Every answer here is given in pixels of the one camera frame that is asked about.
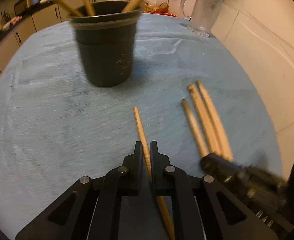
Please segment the dark green utensil holder cup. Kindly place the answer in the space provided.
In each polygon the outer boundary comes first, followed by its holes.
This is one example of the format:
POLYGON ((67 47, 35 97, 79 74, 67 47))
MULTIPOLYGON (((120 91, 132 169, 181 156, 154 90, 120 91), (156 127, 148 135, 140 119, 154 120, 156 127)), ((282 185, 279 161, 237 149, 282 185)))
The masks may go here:
POLYGON ((112 87, 126 81, 132 73, 137 22, 142 10, 123 12, 128 1, 92 3, 96 13, 70 17, 87 80, 97 87, 112 87))

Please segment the red plastic basket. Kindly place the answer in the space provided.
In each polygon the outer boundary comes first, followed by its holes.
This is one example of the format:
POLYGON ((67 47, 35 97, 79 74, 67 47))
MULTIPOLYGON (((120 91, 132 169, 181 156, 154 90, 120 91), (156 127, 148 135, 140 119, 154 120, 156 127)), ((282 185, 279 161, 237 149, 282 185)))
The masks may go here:
POLYGON ((163 16, 170 16, 170 17, 175 17, 175 18, 178 18, 178 16, 174 15, 174 14, 171 14, 171 13, 168 13, 168 12, 155 12, 153 13, 155 15, 163 15, 163 16))

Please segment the plastic bags on counter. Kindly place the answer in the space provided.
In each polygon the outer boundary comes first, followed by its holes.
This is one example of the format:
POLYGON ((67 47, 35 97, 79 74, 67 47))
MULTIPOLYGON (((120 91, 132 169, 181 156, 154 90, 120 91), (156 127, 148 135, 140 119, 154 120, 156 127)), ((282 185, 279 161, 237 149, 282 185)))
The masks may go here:
POLYGON ((144 0, 144 12, 148 14, 167 13, 169 0, 144 0))

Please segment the light blue table cloth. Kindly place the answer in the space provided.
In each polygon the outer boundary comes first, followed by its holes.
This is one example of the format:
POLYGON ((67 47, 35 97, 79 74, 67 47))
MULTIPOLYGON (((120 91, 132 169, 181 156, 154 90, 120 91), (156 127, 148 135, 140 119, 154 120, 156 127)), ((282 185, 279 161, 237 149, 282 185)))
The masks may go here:
POLYGON ((275 131, 241 65, 214 36, 179 18, 144 14, 132 74, 88 83, 67 22, 33 34, 0 77, 0 228, 14 239, 82 176, 119 166, 138 140, 138 107, 148 141, 192 176, 202 176, 182 99, 201 81, 216 106, 237 163, 282 174, 275 131))

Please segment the clear glass mug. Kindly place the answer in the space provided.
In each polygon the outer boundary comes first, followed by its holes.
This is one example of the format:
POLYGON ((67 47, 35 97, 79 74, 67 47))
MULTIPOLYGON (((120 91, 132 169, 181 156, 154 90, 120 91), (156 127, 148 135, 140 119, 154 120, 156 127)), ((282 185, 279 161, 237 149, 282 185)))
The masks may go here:
POLYGON ((180 1, 180 12, 189 21, 188 29, 198 36, 208 37, 219 16, 222 0, 195 0, 190 16, 184 12, 185 2, 186 0, 180 1))

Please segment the wooden chopstick on table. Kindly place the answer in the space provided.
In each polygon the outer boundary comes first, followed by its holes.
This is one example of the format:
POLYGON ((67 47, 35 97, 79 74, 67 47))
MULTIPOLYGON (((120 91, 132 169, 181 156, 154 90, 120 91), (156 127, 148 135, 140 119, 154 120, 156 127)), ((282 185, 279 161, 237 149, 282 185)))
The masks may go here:
POLYGON ((182 107, 187 119, 187 122, 189 124, 191 133, 194 137, 196 146, 197 146, 197 150, 199 152, 200 157, 204 157, 206 155, 208 155, 209 150, 207 148, 207 145, 204 141, 204 138, 202 136, 201 130, 199 128, 199 125, 197 123, 197 120, 193 114, 193 112, 190 109, 190 106, 187 103, 186 99, 182 99, 182 107))

